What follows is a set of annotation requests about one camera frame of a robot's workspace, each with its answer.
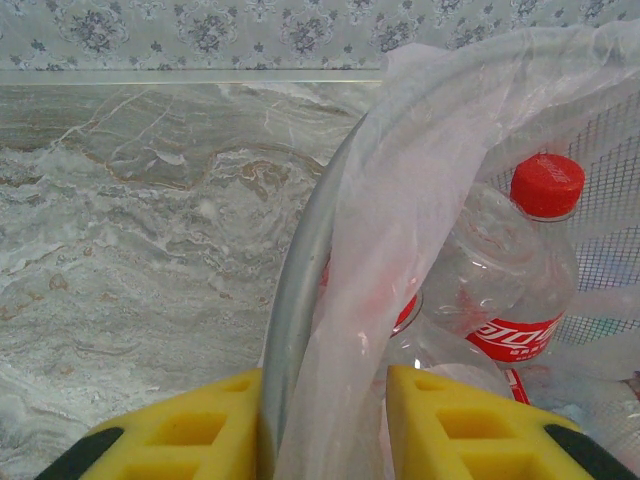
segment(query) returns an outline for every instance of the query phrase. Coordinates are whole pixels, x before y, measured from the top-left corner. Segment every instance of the yellow foam block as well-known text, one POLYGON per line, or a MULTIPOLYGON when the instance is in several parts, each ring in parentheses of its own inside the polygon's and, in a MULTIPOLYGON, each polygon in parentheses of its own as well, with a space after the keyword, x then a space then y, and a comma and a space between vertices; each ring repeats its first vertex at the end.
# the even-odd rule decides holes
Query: yellow foam block
POLYGON ((592 480, 544 431, 575 424, 445 377, 390 367, 387 415, 397 480, 592 480))
POLYGON ((252 480, 260 370, 111 419, 120 438, 82 480, 252 480))

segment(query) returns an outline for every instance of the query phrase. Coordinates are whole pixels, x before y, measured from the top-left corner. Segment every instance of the bottle label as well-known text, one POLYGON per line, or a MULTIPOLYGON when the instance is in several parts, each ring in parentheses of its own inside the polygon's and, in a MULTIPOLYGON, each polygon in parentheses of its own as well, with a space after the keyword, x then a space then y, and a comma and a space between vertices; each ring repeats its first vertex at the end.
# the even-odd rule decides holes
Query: bottle label
POLYGON ((467 337, 492 359, 522 362, 539 355, 555 332, 562 314, 539 323, 513 323, 495 318, 467 337))
POLYGON ((520 375, 513 368, 504 371, 504 376, 507 377, 509 387, 511 387, 511 393, 516 402, 524 403, 525 405, 531 405, 527 392, 522 385, 520 375))

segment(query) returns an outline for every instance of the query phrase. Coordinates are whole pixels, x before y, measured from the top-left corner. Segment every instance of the wall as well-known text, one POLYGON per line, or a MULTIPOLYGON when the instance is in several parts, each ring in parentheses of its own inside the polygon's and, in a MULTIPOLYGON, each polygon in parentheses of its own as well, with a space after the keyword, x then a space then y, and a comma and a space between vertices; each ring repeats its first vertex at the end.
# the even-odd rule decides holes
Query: wall
POLYGON ((640 0, 0 0, 0 69, 377 68, 417 41, 640 17, 640 0))

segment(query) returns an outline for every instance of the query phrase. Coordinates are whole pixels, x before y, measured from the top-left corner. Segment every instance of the floral wallpaper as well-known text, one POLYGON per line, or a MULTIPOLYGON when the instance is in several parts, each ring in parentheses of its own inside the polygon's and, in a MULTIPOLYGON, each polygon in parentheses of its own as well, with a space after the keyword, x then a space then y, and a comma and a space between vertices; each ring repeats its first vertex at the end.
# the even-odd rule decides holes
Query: floral wallpaper
POLYGON ((371 69, 409 42, 640 17, 640 0, 0 0, 0 69, 371 69))

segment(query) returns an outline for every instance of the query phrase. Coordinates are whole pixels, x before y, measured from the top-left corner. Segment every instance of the white plastic bag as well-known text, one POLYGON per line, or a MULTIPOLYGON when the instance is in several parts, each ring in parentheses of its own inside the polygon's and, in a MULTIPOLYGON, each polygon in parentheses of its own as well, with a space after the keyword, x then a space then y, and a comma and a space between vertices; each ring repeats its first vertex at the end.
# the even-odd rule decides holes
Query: white plastic bag
MULTIPOLYGON (((544 148, 561 153, 589 118, 640 90, 640 21, 519 30, 444 55, 411 49, 405 58, 394 52, 402 71, 381 87, 349 152, 324 311, 291 403, 278 480, 354 478, 350 462, 363 458, 354 445, 371 445, 362 436, 380 421, 364 416, 372 423, 363 428, 359 419, 394 320, 474 179, 544 148)), ((369 470, 379 457, 364 457, 369 470)))

